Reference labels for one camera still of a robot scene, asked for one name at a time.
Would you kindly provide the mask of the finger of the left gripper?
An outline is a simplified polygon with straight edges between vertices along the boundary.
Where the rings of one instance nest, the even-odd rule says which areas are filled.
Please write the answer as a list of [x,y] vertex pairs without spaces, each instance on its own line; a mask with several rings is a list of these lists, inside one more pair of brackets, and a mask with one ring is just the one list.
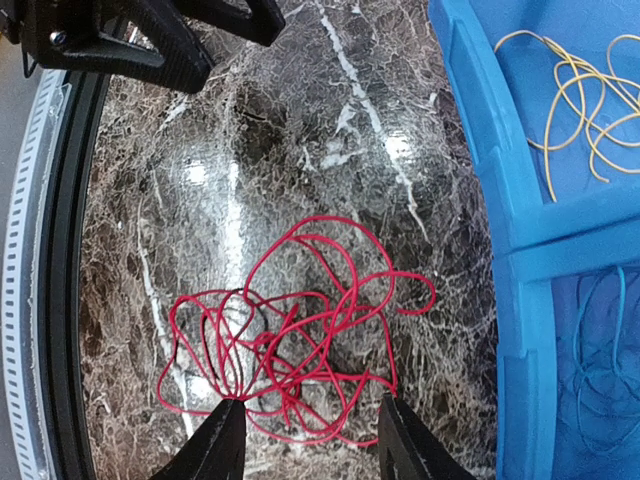
[[[122,75],[185,93],[211,72],[208,54],[170,1],[21,1],[19,40],[49,69]],[[110,19],[133,23],[151,49],[104,30]]]
[[276,1],[246,1],[248,11],[226,1],[183,0],[174,5],[181,14],[245,40],[268,47],[274,43],[286,26],[285,18]]

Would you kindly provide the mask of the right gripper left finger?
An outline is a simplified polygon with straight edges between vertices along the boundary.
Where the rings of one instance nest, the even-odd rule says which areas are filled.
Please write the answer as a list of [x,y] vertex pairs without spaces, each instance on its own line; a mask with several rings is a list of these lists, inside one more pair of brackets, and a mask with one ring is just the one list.
[[242,479],[245,453],[245,405],[239,400],[222,400],[179,452],[151,479]]

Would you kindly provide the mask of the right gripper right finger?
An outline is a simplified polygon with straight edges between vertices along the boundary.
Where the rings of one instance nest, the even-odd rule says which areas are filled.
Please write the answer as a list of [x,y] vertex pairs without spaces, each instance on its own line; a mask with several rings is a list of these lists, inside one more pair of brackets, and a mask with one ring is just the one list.
[[382,397],[378,437],[382,479],[475,479],[410,406],[390,393]]

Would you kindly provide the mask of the blue three-compartment plastic bin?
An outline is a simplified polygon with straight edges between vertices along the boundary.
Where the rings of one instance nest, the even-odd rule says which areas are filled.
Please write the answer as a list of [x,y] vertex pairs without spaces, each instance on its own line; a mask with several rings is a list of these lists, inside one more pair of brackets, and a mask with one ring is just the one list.
[[639,5],[433,1],[488,210],[501,479],[639,475]]

